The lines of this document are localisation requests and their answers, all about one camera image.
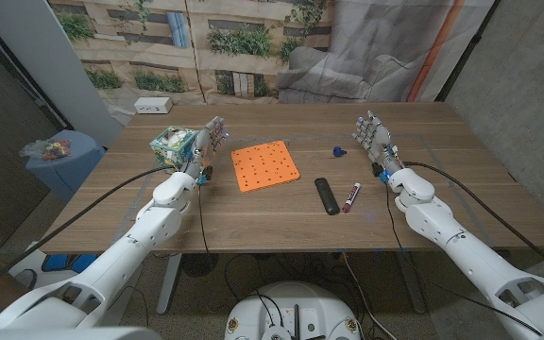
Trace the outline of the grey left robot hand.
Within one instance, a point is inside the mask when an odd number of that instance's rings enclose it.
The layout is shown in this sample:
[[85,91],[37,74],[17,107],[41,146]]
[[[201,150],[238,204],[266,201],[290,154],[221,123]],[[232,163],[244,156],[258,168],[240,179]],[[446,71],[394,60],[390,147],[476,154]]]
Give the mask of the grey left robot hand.
[[189,151],[189,160],[181,167],[181,172],[191,176],[197,184],[211,179],[206,169],[219,146],[228,139],[224,119],[216,116],[208,122],[195,136]]

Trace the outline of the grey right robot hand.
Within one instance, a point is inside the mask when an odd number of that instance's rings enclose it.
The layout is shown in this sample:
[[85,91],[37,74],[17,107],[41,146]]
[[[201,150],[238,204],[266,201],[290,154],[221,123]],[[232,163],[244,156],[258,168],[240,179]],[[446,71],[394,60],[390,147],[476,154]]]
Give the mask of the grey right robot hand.
[[372,172],[381,182],[387,183],[404,165],[399,160],[398,149],[391,134],[379,117],[371,110],[366,117],[359,117],[352,137],[367,152],[372,161]]

